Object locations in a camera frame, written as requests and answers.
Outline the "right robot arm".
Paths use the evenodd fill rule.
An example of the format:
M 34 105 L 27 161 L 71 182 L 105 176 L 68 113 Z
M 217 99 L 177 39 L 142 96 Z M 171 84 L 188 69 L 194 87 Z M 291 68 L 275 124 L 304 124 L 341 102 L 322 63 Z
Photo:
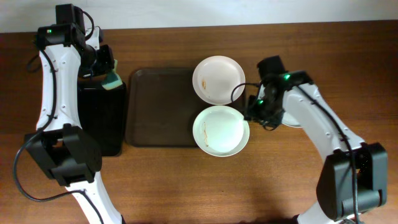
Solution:
M 273 131 L 290 116 L 318 150 L 323 168 L 317 201 L 295 223 L 361 223 L 360 214 L 387 200 L 387 151 L 368 144 L 328 106 L 306 71 L 290 72 L 276 55 L 257 64 L 258 91 L 249 97 L 244 118 Z

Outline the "white plate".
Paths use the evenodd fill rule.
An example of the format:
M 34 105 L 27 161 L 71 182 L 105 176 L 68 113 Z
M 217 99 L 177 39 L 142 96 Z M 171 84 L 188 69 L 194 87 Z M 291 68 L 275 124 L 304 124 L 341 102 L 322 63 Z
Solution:
M 229 106 L 211 106 L 195 118 L 192 134 L 197 146 L 205 153 L 229 157 L 244 149 L 250 129 L 238 110 Z
M 265 128 L 276 129 L 280 124 L 301 128 L 300 123 L 282 108 L 282 92 L 273 83 L 262 84 L 256 99 L 259 120 Z
M 244 92 L 246 76 L 233 59 L 216 55 L 202 60 L 194 69 L 192 85 L 195 93 L 211 105 L 227 105 Z

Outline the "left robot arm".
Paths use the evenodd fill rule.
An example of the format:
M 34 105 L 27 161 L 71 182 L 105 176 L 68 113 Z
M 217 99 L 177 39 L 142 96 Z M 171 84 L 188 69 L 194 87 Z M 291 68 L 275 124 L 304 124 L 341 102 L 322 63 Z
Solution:
M 36 132 L 26 149 L 43 173 L 66 188 L 46 198 L 72 195 L 90 223 L 124 223 L 101 178 L 100 145 L 84 132 L 78 114 L 78 79 L 113 72 L 111 48 L 103 31 L 85 29 L 88 13 L 73 4 L 55 7 L 56 23 L 39 27 L 35 44 L 43 71 L 42 104 Z

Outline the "green sponge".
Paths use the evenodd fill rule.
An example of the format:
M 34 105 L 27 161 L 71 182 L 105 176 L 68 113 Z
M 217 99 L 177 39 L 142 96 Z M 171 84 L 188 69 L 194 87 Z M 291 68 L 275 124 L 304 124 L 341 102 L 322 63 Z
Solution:
M 121 77 L 117 74 L 117 66 L 118 61 L 115 59 L 114 68 L 106 74 L 104 80 L 101 82 L 101 86 L 105 90 L 112 90 L 123 84 Z

